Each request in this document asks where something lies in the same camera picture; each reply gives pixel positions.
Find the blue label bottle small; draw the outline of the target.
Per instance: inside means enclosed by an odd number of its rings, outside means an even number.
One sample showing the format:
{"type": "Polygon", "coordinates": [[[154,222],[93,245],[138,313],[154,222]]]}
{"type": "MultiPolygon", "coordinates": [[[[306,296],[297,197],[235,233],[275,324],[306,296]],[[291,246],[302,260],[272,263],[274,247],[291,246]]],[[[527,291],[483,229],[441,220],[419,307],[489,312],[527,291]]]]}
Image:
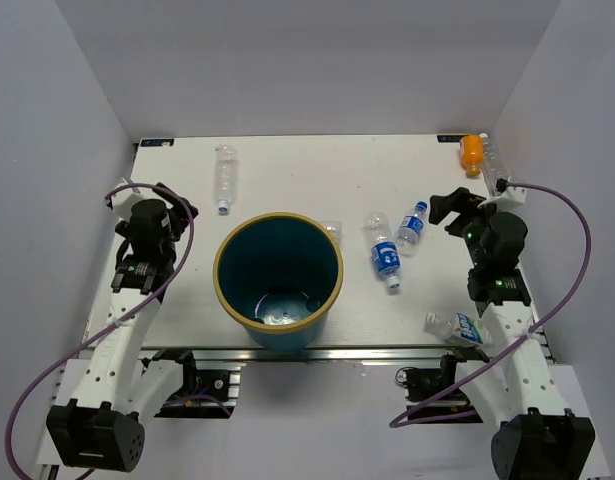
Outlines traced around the blue label bottle small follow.
{"type": "Polygon", "coordinates": [[[403,216],[394,235],[394,242],[401,255],[411,257],[414,254],[424,230],[427,209],[425,201],[418,201],[403,216]]]}

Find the long clear bottle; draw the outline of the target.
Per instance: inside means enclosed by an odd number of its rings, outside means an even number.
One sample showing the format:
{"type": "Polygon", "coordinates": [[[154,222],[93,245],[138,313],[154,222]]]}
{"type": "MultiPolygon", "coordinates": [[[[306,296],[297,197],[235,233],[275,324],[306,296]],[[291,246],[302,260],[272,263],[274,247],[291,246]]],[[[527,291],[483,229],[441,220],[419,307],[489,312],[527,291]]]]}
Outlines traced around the long clear bottle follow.
{"type": "Polygon", "coordinates": [[[491,137],[486,133],[479,134],[482,146],[484,159],[482,163],[483,178],[491,197],[498,196],[500,192],[497,190],[496,184],[500,179],[508,180],[509,172],[501,160],[498,148],[491,137]]]}

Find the orange juice bottle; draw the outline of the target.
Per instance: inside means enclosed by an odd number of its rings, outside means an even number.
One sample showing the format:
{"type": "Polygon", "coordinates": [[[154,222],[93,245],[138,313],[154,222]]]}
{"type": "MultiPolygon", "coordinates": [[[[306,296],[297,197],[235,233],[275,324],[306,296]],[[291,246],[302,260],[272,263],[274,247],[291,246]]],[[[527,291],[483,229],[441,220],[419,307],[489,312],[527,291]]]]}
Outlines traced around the orange juice bottle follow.
{"type": "Polygon", "coordinates": [[[477,134],[464,136],[460,140],[460,163],[468,178],[476,178],[481,174],[484,162],[482,138],[477,134]]]}

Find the blue label bottle large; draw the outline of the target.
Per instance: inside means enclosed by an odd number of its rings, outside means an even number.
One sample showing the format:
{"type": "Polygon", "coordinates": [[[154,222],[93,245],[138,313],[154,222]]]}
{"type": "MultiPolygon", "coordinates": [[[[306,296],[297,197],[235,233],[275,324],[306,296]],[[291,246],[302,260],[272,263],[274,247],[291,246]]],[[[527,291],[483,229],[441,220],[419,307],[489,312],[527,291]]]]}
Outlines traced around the blue label bottle large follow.
{"type": "Polygon", "coordinates": [[[401,285],[401,262],[387,216],[383,212],[369,213],[364,219],[362,232],[374,272],[388,290],[398,290],[401,285]]]}

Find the clear unlabelled plastic bottle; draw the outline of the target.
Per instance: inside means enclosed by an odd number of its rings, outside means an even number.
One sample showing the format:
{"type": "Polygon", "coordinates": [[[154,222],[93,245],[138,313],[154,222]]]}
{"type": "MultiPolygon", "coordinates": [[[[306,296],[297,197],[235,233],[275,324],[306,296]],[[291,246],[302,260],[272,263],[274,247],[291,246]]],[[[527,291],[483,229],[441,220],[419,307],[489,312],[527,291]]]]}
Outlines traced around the clear unlabelled plastic bottle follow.
{"type": "Polygon", "coordinates": [[[214,197],[218,213],[226,216],[230,213],[237,196],[238,152],[226,144],[218,145],[215,151],[214,197]]]}

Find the green white label bottle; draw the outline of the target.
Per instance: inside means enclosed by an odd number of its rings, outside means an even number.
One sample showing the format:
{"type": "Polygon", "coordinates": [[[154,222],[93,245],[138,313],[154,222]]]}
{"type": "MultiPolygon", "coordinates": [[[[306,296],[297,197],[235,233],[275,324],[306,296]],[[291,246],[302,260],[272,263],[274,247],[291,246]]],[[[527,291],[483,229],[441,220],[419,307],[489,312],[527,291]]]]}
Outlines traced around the green white label bottle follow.
{"type": "Polygon", "coordinates": [[[452,344],[484,347],[490,344],[490,335],[484,324],[463,313],[440,315],[428,313],[424,320],[426,332],[452,344]]]}

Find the crushed clear bottle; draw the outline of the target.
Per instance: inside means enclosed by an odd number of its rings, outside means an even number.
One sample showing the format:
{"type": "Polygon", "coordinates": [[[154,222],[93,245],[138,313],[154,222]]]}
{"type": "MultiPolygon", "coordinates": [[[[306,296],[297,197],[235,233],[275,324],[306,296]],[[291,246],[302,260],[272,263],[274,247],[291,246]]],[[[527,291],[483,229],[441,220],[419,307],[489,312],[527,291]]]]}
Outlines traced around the crushed clear bottle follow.
{"type": "Polygon", "coordinates": [[[336,241],[338,245],[342,244],[343,224],[340,221],[324,220],[320,221],[320,225],[328,232],[328,234],[336,241]]]}

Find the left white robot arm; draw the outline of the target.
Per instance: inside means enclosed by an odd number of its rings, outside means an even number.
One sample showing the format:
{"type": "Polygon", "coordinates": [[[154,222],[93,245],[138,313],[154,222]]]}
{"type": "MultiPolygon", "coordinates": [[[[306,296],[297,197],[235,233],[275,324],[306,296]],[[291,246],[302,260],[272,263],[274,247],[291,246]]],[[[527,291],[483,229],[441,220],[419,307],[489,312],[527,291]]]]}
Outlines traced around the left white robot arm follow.
{"type": "Polygon", "coordinates": [[[86,470],[133,471],[143,453],[146,427],[173,395],[192,396],[198,374],[183,361],[159,354],[136,377],[147,331],[167,288],[190,252],[178,254],[183,236],[194,236],[197,209],[162,183],[141,195],[141,183],[116,187],[106,197],[120,221],[107,319],[92,341],[93,354],[63,405],[50,408],[46,428],[62,463],[86,470]]]}

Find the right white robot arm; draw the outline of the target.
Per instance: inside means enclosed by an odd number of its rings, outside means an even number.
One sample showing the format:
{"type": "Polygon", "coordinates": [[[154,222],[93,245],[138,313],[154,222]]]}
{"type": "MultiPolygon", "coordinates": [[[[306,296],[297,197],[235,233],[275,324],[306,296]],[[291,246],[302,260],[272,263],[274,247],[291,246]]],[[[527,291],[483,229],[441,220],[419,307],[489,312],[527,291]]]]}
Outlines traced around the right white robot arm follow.
{"type": "Polygon", "coordinates": [[[440,371],[448,397],[465,395],[491,426],[491,459],[500,479],[578,479],[596,434],[560,394],[518,268],[528,228],[517,215],[459,187],[430,198],[429,220],[456,218],[446,232],[464,240],[473,263],[468,293],[490,334],[488,360],[459,360],[440,371]]]}

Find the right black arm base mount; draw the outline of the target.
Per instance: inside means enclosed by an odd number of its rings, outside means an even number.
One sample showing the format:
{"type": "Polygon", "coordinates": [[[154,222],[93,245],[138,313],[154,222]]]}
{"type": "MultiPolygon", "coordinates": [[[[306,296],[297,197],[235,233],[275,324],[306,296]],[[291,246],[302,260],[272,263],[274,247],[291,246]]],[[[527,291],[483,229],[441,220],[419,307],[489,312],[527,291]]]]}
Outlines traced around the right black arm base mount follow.
{"type": "MultiPolygon", "coordinates": [[[[426,398],[440,392],[455,381],[456,367],[467,361],[476,361],[477,367],[488,363],[485,353],[473,348],[452,348],[440,359],[438,367],[416,368],[402,367],[395,374],[395,382],[407,391],[406,408],[412,408],[426,398]]],[[[473,411],[473,405],[468,397],[460,390],[456,390],[442,399],[409,415],[408,420],[452,416],[473,411]]]]}

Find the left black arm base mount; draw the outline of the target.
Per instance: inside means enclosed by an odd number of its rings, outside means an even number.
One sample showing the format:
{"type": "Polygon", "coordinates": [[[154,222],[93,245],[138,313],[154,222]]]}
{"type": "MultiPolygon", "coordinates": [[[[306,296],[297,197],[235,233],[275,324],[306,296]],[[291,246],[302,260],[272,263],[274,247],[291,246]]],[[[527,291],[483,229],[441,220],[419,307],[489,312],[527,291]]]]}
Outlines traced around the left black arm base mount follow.
{"type": "Polygon", "coordinates": [[[191,350],[159,350],[140,360],[142,374],[159,360],[183,366],[183,383],[166,400],[156,418],[228,419],[238,397],[239,370],[222,364],[198,364],[191,350]]]}

